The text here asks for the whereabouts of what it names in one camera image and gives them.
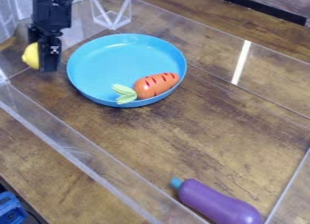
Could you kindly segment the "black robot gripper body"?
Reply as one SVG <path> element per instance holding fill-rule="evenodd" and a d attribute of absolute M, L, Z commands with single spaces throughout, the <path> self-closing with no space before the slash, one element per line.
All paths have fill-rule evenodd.
<path fill-rule="evenodd" d="M 40 31 L 40 38 L 60 37 L 61 30 L 70 28 L 72 1 L 32 0 L 32 24 Z"/>

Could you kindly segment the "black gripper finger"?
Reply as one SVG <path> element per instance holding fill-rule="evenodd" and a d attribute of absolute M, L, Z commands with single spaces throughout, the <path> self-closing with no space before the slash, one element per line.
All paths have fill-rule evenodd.
<path fill-rule="evenodd" d="M 40 31 L 33 24 L 28 24 L 28 43 L 36 43 L 40 38 Z"/>
<path fill-rule="evenodd" d="M 54 72 L 58 68 L 61 56 L 61 41 L 56 37 L 38 39 L 38 70 L 45 73 Z"/>

